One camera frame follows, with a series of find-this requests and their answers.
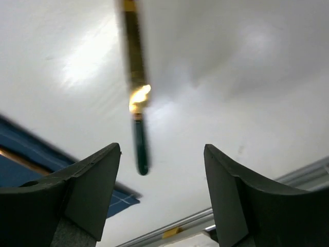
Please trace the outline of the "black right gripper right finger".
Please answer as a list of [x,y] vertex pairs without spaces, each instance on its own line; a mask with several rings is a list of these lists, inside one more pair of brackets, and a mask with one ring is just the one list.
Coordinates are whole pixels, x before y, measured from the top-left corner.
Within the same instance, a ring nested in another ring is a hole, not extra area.
[[328,246],[328,189],[271,180],[211,144],[204,160],[220,246]]

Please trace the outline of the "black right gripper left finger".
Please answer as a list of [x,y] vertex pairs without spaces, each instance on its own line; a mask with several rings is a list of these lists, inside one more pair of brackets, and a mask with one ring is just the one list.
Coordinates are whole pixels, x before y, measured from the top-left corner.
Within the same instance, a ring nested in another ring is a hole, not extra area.
[[41,179],[1,188],[1,246],[95,246],[120,156],[112,143]]

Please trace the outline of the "dark blue cloth placemat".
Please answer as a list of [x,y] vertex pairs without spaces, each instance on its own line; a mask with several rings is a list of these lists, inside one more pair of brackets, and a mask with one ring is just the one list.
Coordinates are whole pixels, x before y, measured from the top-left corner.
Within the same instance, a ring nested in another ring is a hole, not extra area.
[[1,119],[1,193],[36,195],[52,182],[64,186],[60,213],[75,223],[105,220],[139,200],[133,193],[116,189],[120,146],[112,143],[83,160],[74,162]]

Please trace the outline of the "gold knife green handle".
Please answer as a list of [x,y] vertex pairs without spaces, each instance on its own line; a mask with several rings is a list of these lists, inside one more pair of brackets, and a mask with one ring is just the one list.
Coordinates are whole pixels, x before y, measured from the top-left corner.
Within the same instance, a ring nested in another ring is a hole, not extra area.
[[119,1],[123,21],[128,83],[129,112],[132,116],[136,165],[140,175],[149,173],[149,149],[144,124],[144,110],[148,106],[151,85],[147,82],[144,52],[137,1]]

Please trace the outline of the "copper spoon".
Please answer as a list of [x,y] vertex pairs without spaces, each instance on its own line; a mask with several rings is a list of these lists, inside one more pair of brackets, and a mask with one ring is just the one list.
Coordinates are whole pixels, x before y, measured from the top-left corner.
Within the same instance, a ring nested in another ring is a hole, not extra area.
[[47,176],[47,175],[53,173],[53,171],[51,169],[49,169],[43,165],[40,165],[38,163],[32,162],[28,158],[26,158],[22,155],[19,155],[19,154],[13,152],[12,150],[4,148],[4,147],[1,147],[1,156],[4,156],[4,157],[20,164],[21,166],[23,166],[29,170],[32,170],[38,174],[41,174],[43,176]]

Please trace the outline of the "aluminium rail front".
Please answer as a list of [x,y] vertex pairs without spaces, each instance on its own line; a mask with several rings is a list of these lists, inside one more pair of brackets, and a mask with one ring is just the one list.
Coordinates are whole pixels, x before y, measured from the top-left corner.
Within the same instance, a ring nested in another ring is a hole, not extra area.
[[126,246],[167,245],[207,227],[221,246],[327,246],[328,158],[278,179],[266,179],[239,164],[221,164],[206,151],[213,206],[167,226],[180,233],[163,238],[165,228]]

